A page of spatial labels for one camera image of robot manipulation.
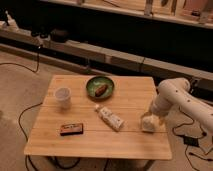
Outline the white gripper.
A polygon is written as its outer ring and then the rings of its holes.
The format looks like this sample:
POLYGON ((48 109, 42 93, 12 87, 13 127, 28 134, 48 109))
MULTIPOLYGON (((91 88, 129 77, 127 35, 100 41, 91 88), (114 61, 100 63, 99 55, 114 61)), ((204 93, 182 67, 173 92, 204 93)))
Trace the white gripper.
POLYGON ((171 102, 162 96, 156 96, 150 104, 149 111, 159 118, 159 124, 162 125, 171 107, 171 102))

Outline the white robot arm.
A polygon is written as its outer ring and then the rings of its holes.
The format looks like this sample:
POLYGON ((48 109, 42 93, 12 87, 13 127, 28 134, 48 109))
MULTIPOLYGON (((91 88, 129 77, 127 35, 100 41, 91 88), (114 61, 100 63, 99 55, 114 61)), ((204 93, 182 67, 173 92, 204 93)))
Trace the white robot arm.
POLYGON ((158 94, 152 100, 149 112, 165 117, 173 105, 182 108, 213 135, 213 107, 193 97, 190 82, 185 78, 166 79, 157 86, 158 94))

